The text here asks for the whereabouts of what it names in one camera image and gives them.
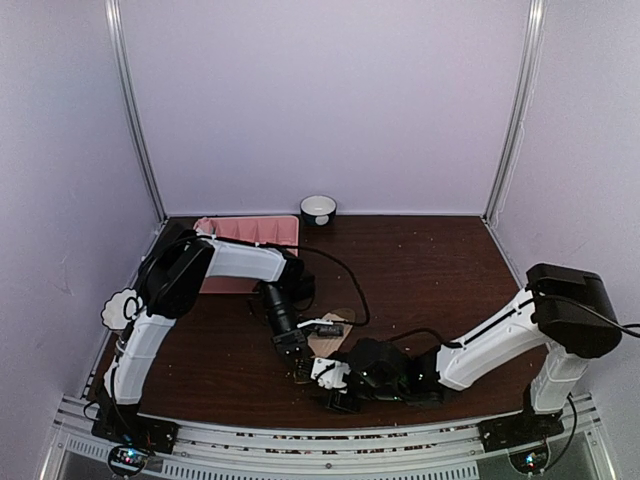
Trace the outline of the beige striped ribbed sock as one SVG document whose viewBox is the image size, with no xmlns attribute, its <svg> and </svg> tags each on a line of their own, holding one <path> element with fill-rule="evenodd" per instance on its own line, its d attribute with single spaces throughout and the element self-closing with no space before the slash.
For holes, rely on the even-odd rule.
<svg viewBox="0 0 640 480">
<path fill-rule="evenodd" d="M 312 355 L 308 359 L 299 359 L 296 361 L 293 373 L 293 379 L 296 384 L 316 384 L 310 378 L 313 360 L 315 358 L 336 360 L 332 357 L 332 354 L 338 353 L 339 348 L 351 332 L 353 327 L 352 323 L 356 320 L 356 314 L 350 308 L 339 308 L 330 311 L 320 319 L 333 320 L 342 323 L 344 326 L 344 335 L 338 338 L 320 338 L 315 334 L 307 336 L 308 346 L 311 348 Z"/>
</svg>

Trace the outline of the pink sock with teal patches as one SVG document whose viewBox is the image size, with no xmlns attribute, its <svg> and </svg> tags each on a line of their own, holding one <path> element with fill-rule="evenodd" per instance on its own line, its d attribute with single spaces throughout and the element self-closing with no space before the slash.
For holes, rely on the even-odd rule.
<svg viewBox="0 0 640 480">
<path fill-rule="evenodd" d="M 212 219 L 209 217 L 202 217 L 196 221 L 193 226 L 196 232 L 204 233 L 204 234 L 212 234 L 214 232 L 215 227 L 212 224 Z"/>
</svg>

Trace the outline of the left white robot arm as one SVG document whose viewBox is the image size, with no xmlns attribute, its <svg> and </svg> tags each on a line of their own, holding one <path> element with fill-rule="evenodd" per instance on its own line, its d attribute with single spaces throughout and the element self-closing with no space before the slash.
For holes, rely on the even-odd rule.
<svg viewBox="0 0 640 480">
<path fill-rule="evenodd" d="M 142 260 L 134 285 L 103 306 L 104 327 L 117 333 L 116 352 L 97 390 L 99 421 L 123 444 L 137 442 L 142 390 L 158 350 L 195 306 L 208 278 L 250 279 L 264 301 L 276 351 L 289 363 L 311 357 L 295 303 L 314 292 L 314 279 L 295 246 L 249 242 L 172 227 Z"/>
</svg>

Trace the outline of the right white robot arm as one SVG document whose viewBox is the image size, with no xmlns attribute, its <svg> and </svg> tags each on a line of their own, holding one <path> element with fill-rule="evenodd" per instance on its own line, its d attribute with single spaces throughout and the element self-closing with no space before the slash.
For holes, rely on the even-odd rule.
<svg viewBox="0 0 640 480">
<path fill-rule="evenodd" d="M 513 419 L 519 440 L 535 440 L 563 407 L 588 363 L 618 347 L 621 326 L 600 275 L 539 263 L 501 310 L 460 337 L 410 356 L 393 341 L 360 339 L 345 354 L 316 358 L 308 377 L 328 406 L 355 412 L 362 400 L 437 407 L 503 364 L 539 346 L 547 357 Z"/>
</svg>

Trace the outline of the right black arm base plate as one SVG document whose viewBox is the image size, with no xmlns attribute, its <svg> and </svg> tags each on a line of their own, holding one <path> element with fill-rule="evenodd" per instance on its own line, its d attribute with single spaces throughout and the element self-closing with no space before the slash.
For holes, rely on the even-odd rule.
<svg viewBox="0 0 640 480">
<path fill-rule="evenodd" d="M 564 432 L 559 414 L 537 415 L 525 412 L 484 420 L 477 428 L 485 452 L 539 442 Z"/>
</svg>

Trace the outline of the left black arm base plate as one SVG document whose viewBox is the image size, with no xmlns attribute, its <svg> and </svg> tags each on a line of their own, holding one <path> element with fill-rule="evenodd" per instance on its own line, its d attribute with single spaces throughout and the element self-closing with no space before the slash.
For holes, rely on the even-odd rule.
<svg viewBox="0 0 640 480">
<path fill-rule="evenodd" d="M 134 415 L 118 415 L 115 411 L 100 413 L 93 422 L 95 437 L 124 444 L 152 453 L 171 454 L 179 426 L 171 421 Z"/>
</svg>

